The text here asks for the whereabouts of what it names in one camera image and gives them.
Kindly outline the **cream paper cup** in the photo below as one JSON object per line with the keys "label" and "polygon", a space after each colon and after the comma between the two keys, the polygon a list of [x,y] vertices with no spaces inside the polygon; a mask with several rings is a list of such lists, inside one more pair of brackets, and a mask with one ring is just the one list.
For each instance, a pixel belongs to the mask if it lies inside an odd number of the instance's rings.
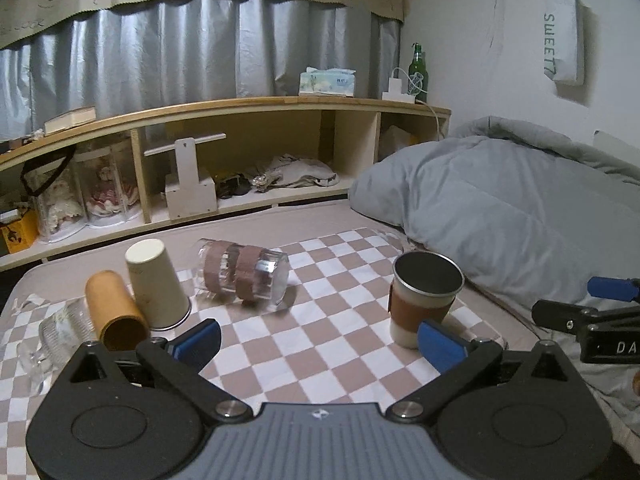
{"label": "cream paper cup", "polygon": [[134,301],[151,330],[170,330],[190,313],[191,304],[166,246],[158,238],[131,245],[125,252]]}

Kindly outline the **checkered beige white cloth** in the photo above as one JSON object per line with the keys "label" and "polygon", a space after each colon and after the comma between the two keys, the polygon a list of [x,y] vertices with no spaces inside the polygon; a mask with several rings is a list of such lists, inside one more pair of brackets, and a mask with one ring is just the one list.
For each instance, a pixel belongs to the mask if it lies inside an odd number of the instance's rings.
{"label": "checkered beige white cloth", "polygon": [[[217,300],[194,289],[195,271],[179,271],[190,316],[154,335],[172,339],[214,318],[221,350],[201,375],[254,412],[267,401],[378,402],[384,410],[439,375],[419,352],[390,338],[388,290],[404,241],[393,232],[361,228],[278,248],[291,263],[293,299],[287,296],[277,308]],[[38,479],[26,454],[26,429],[53,377],[40,396],[32,396],[16,350],[23,341],[36,346],[44,318],[85,298],[18,298],[1,320],[1,479]]]}

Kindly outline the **orange-brown cylindrical cup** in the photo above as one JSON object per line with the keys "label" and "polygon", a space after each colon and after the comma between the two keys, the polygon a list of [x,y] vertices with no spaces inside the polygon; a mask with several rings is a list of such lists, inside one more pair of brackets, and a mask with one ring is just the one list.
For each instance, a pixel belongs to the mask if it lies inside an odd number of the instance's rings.
{"label": "orange-brown cylindrical cup", "polygon": [[85,298],[94,331],[107,350],[134,350],[150,336],[146,319],[118,273],[104,270],[90,276]]}

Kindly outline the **doll in clear case left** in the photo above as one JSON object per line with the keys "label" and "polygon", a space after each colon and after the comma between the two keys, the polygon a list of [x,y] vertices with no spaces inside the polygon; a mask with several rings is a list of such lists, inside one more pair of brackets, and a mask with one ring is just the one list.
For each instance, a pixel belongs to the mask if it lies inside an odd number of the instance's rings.
{"label": "doll in clear case left", "polygon": [[75,153],[75,145],[59,148],[26,160],[21,170],[20,180],[37,215],[40,240],[48,244],[65,240],[88,223]]}

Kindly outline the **yellow box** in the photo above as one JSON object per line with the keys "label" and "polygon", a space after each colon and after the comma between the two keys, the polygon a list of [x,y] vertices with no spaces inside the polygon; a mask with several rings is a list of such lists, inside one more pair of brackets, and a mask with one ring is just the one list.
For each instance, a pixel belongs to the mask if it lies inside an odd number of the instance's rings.
{"label": "yellow box", "polygon": [[32,209],[11,209],[1,214],[0,255],[28,249],[38,238],[37,215]]}

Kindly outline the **clear glass mug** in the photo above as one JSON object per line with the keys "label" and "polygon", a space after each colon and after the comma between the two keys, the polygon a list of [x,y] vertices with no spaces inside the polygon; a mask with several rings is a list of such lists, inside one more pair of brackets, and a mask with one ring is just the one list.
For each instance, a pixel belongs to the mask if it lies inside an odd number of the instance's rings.
{"label": "clear glass mug", "polygon": [[82,298],[60,307],[38,325],[38,342],[22,341],[16,352],[25,371],[29,394],[38,396],[81,344],[96,339],[88,307]]}

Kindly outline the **grey silver curtain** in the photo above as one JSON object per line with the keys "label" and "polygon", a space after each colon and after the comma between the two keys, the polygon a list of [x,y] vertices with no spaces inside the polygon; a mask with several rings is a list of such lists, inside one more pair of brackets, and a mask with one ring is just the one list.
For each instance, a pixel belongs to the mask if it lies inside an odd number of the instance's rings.
{"label": "grey silver curtain", "polygon": [[309,67],[344,68],[377,98],[400,23],[305,0],[155,0],[80,14],[1,52],[1,135],[69,110],[99,117],[198,101],[294,96]]}

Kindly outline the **green glass bottle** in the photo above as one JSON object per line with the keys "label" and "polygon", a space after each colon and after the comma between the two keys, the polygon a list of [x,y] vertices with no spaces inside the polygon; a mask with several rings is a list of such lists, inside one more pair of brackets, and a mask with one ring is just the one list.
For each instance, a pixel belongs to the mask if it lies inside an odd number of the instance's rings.
{"label": "green glass bottle", "polygon": [[423,48],[415,42],[412,45],[412,60],[408,68],[408,93],[417,101],[425,103],[428,92],[428,73]]}

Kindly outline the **book on shelf top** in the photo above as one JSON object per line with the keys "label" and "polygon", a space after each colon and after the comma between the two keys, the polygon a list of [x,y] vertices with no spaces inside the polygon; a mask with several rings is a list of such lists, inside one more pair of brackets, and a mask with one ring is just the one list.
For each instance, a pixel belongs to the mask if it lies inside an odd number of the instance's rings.
{"label": "book on shelf top", "polygon": [[68,112],[49,119],[44,123],[43,132],[46,136],[53,133],[75,128],[96,120],[96,108],[87,106],[69,110]]}

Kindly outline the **white hanging paper bag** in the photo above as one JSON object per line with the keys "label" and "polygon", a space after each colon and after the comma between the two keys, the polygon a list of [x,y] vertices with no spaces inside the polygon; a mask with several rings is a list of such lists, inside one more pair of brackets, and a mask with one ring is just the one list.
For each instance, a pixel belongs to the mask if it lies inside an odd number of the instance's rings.
{"label": "white hanging paper bag", "polygon": [[544,0],[544,74],[555,84],[580,87],[585,80],[582,2]]}

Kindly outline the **white charger block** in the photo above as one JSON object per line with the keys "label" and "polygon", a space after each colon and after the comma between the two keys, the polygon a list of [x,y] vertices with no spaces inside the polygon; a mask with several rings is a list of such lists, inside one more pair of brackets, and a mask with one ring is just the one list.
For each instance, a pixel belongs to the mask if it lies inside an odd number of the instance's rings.
{"label": "white charger block", "polygon": [[409,104],[416,102],[414,96],[402,91],[402,80],[396,77],[390,77],[388,80],[388,89],[382,93],[382,100]]}

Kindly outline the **steel cup with leather sleeve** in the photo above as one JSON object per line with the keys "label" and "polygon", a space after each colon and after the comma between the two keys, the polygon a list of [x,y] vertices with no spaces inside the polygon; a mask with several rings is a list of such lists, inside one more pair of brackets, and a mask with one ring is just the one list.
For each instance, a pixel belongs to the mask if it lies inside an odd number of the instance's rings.
{"label": "steel cup with leather sleeve", "polygon": [[441,323],[465,284],[450,258],[430,250],[404,252],[393,262],[387,312],[390,336],[398,346],[418,348],[423,321]]}

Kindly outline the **doll in clear case right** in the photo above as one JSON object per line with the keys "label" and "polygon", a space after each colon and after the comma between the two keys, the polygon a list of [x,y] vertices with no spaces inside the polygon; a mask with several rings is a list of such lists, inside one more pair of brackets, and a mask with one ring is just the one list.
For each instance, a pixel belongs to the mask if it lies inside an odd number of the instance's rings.
{"label": "doll in clear case right", "polygon": [[118,226],[142,213],[129,139],[80,152],[74,161],[90,226]]}

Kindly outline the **grey duvet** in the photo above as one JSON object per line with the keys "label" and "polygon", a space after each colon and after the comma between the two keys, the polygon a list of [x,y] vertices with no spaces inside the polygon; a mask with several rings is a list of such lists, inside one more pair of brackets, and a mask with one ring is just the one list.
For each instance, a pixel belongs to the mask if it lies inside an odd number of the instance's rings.
{"label": "grey duvet", "polygon": [[348,197],[519,315],[541,299],[591,304],[595,275],[639,274],[638,168],[530,122],[489,116],[403,148]]}

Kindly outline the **tissue box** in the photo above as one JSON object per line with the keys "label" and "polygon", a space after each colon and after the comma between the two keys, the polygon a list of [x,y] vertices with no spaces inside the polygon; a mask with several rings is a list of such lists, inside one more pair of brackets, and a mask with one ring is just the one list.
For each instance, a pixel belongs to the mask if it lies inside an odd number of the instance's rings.
{"label": "tissue box", "polygon": [[355,95],[356,72],[344,68],[319,70],[307,67],[299,76],[300,96],[347,96]]}

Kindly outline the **crumpled beige cloth on shelf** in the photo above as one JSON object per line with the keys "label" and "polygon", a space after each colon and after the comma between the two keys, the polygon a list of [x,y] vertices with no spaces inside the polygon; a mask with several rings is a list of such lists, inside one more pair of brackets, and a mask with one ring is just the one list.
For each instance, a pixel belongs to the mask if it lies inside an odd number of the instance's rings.
{"label": "crumpled beige cloth on shelf", "polygon": [[274,188],[329,188],[340,182],[338,174],[324,162],[290,154],[273,157],[269,162],[258,162],[245,175],[252,187],[262,193]]}

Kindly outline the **doll in clear case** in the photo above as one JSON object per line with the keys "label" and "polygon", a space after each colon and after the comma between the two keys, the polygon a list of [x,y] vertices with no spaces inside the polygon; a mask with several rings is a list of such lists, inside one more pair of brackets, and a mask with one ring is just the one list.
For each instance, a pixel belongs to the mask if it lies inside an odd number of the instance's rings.
{"label": "doll in clear case", "polygon": [[129,139],[80,152],[74,161],[90,226],[118,226],[142,213]]}
{"label": "doll in clear case", "polygon": [[75,153],[75,145],[59,148],[26,160],[21,170],[20,180],[37,215],[40,240],[48,244],[65,240],[88,223]]}

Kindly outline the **long wooden shelf unit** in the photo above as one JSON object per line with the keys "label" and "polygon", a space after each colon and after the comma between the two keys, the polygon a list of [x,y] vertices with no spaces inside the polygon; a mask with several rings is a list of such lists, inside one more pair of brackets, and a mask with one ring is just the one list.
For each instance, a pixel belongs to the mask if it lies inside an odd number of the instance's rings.
{"label": "long wooden shelf unit", "polygon": [[[2,170],[69,146],[126,136],[141,214],[117,226],[82,229],[60,242],[35,242],[2,257],[2,270],[221,214],[343,196],[378,160],[384,128],[405,128],[416,143],[435,141],[447,135],[450,116],[446,108],[397,101],[264,96],[152,108],[53,133],[2,155]],[[222,200],[192,178],[218,181],[284,154],[324,162],[337,173],[337,184],[250,191]]]}

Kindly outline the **clear ribbed glass cup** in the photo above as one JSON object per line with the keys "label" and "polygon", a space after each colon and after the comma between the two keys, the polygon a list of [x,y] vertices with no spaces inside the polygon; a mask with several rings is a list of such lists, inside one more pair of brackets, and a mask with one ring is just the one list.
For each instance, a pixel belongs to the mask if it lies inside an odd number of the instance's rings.
{"label": "clear ribbed glass cup", "polygon": [[288,309],[295,302],[297,287],[290,280],[285,252],[200,238],[189,256],[195,293],[202,299],[239,301],[266,312]]}

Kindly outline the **wooden stand with crossbar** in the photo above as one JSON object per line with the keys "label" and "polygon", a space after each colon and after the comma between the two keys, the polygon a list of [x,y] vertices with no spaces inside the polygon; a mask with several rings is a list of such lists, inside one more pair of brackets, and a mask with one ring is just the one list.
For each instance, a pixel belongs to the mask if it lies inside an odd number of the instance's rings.
{"label": "wooden stand with crossbar", "polygon": [[144,156],[173,152],[176,170],[165,178],[165,198],[169,218],[186,220],[214,214],[218,211],[215,181],[204,167],[198,166],[198,144],[221,141],[224,133],[213,133],[199,138],[181,138],[173,144],[148,148]]}

